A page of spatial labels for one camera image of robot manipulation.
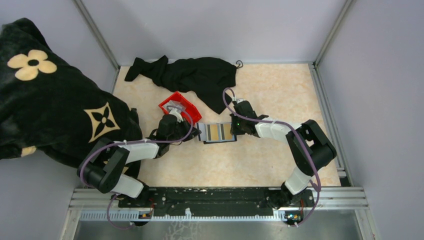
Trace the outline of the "gold credit card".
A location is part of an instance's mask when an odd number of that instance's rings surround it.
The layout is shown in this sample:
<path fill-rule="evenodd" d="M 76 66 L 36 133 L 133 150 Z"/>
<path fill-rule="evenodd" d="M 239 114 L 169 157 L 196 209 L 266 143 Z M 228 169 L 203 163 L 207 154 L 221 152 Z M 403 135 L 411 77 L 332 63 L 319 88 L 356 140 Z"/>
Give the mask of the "gold credit card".
<path fill-rule="evenodd" d="M 221 130 L 218 124 L 208 124 L 206 128 L 208 142 L 219 142 L 221 140 Z"/>
<path fill-rule="evenodd" d="M 230 122 L 221 124 L 221 138 L 223 141 L 231 142 L 234 141 L 234 135 L 231 132 L 232 125 Z"/>

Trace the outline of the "red plastic bin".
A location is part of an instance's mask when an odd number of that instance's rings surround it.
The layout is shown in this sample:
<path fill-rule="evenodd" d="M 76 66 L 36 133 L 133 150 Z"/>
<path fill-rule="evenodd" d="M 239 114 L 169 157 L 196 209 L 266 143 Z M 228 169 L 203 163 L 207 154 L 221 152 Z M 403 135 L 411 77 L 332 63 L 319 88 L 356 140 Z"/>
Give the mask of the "red plastic bin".
<path fill-rule="evenodd" d="M 177 107 L 176 111 L 179 112 L 185 120 L 189 122 L 191 120 L 191 123 L 193 124 L 202 119 L 202 115 L 196 106 L 179 92 L 174 92 L 158 105 L 164 114 L 169 114 L 170 111 L 175 110 L 175 108 L 172 108 L 171 106 Z"/>

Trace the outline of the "black leather card holder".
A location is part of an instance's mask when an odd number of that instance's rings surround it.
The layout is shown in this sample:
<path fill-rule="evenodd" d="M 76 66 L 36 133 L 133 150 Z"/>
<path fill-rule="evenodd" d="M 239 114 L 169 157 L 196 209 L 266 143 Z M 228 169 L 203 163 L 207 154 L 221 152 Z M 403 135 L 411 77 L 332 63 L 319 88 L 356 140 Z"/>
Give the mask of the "black leather card holder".
<path fill-rule="evenodd" d="M 200 142 L 204 144 L 217 144 L 236 142 L 237 137 L 231 132 L 230 122 L 221 123 L 196 123 L 196 128 L 200 130 L 197 136 Z"/>

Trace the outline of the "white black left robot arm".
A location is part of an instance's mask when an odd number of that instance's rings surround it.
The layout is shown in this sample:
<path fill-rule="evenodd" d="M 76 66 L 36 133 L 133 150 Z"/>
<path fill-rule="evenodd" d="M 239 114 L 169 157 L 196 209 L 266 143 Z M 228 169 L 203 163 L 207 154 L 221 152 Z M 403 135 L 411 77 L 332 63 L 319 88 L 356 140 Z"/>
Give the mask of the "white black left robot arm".
<path fill-rule="evenodd" d="M 77 175 L 83 184 L 99 192 L 130 197 L 132 203 L 144 207 L 149 203 L 148 186 L 123 173 L 124 168 L 141 160 L 162 157 L 173 143 L 192 140 L 201 134 L 191 119 L 166 114 L 157 129 L 141 140 L 111 141 L 100 139 L 87 158 L 79 165 Z"/>

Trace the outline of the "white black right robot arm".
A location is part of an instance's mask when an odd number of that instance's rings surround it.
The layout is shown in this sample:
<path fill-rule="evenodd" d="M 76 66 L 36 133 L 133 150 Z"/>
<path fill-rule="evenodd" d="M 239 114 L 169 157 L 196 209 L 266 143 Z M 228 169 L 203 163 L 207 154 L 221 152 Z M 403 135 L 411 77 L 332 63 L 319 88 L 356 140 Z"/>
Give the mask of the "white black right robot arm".
<path fill-rule="evenodd" d="M 234 135 L 248 134 L 289 146 L 296 167 L 282 184 L 281 199 L 287 206 L 295 206 L 316 173 L 336 158 L 335 147 L 315 120 L 309 119 L 294 128 L 268 115 L 257 115 L 247 100 L 237 99 L 232 103 L 230 116 Z"/>

